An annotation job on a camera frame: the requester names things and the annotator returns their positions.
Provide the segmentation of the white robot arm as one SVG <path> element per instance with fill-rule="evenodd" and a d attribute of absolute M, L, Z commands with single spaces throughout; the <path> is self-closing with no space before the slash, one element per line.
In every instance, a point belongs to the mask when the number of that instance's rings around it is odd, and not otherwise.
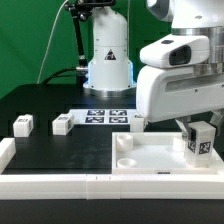
<path fill-rule="evenodd" d="M 101 96 L 133 89 L 150 123 L 213 114 L 224 119 L 224 0 L 135 0 L 132 21 L 93 8 L 93 58 L 84 89 Z"/>

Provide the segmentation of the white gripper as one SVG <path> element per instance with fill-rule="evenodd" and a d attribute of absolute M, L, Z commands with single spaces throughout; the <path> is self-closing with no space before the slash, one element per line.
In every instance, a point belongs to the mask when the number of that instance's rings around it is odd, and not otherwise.
<path fill-rule="evenodd" d="M 137 78 L 136 108 L 151 123 L 176 118 L 182 139 L 191 141 L 189 115 L 216 110 L 210 123 L 219 128 L 224 122 L 224 74 L 195 76 L 192 66 L 144 66 Z"/>

